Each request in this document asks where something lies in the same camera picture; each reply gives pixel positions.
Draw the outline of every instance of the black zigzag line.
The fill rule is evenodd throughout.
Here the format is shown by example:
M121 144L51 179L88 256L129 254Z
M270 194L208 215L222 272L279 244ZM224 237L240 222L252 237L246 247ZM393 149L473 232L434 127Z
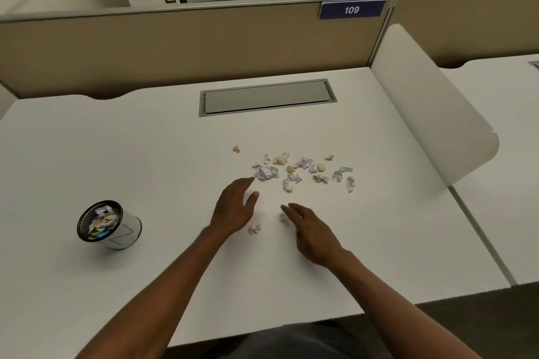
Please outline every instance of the black zigzag line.
M126 229L129 229L131 230L128 226L126 226L125 224L122 223L122 226L124 226ZM120 243L118 243L117 241L114 241L116 240L117 238L120 238L120 237L125 237L125 236L129 236L130 234L134 233L133 230L131 230L131 233L127 233L127 234L123 234L122 236L118 236L118 237L114 237L114 238L110 238L109 240L112 241L113 243L116 243L118 245L121 245Z

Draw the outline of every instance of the floor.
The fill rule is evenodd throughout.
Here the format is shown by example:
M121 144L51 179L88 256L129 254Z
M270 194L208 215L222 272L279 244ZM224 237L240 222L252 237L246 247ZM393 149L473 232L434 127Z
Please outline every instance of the floor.
M483 359L539 357L539 282L477 295L428 302L420 308L474 349ZM392 355L365 315L336 320L363 343L371 359ZM212 340L167 349L164 359L199 359L221 343Z

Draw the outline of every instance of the person's left hand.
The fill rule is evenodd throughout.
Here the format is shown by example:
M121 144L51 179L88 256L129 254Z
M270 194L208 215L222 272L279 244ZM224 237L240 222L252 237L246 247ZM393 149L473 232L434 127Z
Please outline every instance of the person's left hand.
M245 206L243 205L243 196L253 180L254 178L241 178L225 187L215 205L210 227L221 230L229 236L251 220L259 193L253 192L247 199Z

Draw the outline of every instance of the white desk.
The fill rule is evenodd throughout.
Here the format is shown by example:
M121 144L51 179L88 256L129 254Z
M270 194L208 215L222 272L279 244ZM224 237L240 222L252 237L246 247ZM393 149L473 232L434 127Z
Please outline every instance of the white desk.
M539 55L444 70L500 138L490 162L455 184L518 284L539 281Z
M328 78L337 103L198 117L199 91ZM221 190L264 154L354 167L357 187L256 182L259 235L235 234L201 280L171 345L360 313L295 248L279 205L313 207L343 245L414 302L509 284L369 69L17 101L0 122L0 357L72 358L207 225ZM232 151L239 145L241 153ZM113 199L140 239L104 252L80 214Z

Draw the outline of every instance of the desk number plate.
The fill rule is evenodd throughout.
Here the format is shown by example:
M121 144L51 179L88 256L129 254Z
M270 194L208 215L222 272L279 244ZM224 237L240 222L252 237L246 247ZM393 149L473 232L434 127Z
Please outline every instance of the desk number plate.
M353 17L379 17L385 0L328 0L322 2L320 20L352 19Z

